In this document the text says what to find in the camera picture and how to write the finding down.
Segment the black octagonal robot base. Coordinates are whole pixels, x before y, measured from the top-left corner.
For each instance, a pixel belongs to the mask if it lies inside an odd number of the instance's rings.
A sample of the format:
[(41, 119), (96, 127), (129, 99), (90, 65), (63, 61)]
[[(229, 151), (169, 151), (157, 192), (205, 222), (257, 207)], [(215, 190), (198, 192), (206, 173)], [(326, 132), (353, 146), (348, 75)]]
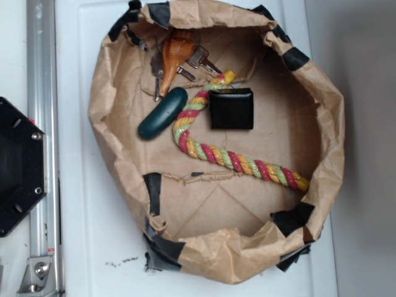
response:
[(1, 237), (46, 194), (45, 134), (1, 98)]

